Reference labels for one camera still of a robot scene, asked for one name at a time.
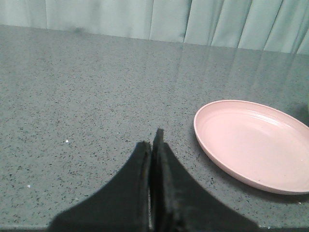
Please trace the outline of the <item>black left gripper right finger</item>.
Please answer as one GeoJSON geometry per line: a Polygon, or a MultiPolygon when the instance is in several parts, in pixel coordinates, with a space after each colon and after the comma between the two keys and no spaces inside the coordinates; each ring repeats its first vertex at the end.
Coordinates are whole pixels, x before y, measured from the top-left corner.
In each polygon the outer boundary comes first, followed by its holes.
{"type": "Polygon", "coordinates": [[[158,129],[153,142],[150,194],[156,232],[256,232],[253,221],[209,194],[178,161],[158,129]]]}

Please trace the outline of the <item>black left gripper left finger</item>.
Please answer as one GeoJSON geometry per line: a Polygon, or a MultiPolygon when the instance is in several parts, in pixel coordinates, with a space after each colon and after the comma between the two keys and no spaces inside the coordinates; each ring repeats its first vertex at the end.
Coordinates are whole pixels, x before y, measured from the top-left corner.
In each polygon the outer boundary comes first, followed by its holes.
{"type": "Polygon", "coordinates": [[[98,192],[58,214],[50,232],[147,232],[151,146],[137,143],[117,174],[98,192]]]}

